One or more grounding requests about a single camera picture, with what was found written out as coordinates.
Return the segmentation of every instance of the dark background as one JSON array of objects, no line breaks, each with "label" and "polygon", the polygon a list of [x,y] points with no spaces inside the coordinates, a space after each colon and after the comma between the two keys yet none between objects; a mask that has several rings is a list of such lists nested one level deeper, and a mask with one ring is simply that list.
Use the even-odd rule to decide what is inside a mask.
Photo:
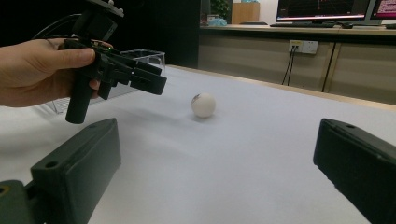
[{"label": "dark background", "polygon": [[[124,18],[108,42],[118,50],[153,49],[165,52],[167,64],[196,68],[200,0],[114,0],[124,9]],[[91,3],[85,0],[3,1],[0,7],[0,46],[30,40],[60,18],[82,13]],[[58,30],[70,35],[73,22]]]}]

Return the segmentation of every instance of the white tabletop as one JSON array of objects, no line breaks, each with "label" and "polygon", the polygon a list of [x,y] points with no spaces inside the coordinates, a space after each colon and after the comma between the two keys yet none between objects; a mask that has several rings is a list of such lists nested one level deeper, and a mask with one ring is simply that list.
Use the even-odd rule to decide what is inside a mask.
[{"label": "white tabletop", "polygon": [[[27,184],[30,167],[53,149],[116,118],[122,165],[91,224],[368,223],[314,165],[318,126],[338,119],[396,145],[394,106],[175,67],[166,75],[163,95],[135,91],[90,105],[81,125],[46,105],[0,107],[0,180]],[[192,114],[200,92],[217,99],[209,119]]]}]

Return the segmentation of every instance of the computer monitor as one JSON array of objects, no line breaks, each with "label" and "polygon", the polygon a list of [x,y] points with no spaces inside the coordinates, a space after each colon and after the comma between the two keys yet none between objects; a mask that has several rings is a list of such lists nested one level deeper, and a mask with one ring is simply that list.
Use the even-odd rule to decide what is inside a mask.
[{"label": "computer monitor", "polygon": [[376,0],[371,20],[396,20],[396,1]]},{"label": "computer monitor", "polygon": [[279,0],[276,21],[362,21],[370,0]]}]

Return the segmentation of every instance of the clear acrylic box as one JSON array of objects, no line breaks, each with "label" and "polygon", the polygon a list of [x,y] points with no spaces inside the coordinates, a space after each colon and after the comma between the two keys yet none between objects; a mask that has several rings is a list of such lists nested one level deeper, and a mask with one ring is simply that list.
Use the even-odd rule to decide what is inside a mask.
[{"label": "clear acrylic box", "polygon": [[[142,63],[149,63],[151,65],[157,66],[163,70],[162,76],[165,76],[164,52],[150,50],[150,49],[133,49],[133,50],[122,51],[120,54],[131,57]],[[108,95],[108,100],[133,91],[138,91],[138,90],[130,87],[129,85],[122,85],[119,83],[117,87],[111,89],[111,92]],[[49,106],[55,113],[62,114],[64,111],[67,110],[67,107],[69,106],[69,101],[70,98],[63,98],[63,99],[47,102],[46,105]],[[91,99],[90,105],[102,101],[104,101],[104,99],[100,97],[97,99]]]}]

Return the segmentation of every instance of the white ball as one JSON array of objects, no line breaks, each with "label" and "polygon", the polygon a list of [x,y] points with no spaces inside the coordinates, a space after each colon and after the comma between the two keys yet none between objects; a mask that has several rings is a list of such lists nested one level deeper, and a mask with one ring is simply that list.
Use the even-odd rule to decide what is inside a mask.
[{"label": "white ball", "polygon": [[208,118],[212,116],[216,108],[216,100],[209,93],[201,93],[196,96],[191,101],[191,108],[195,116],[199,118]]}]

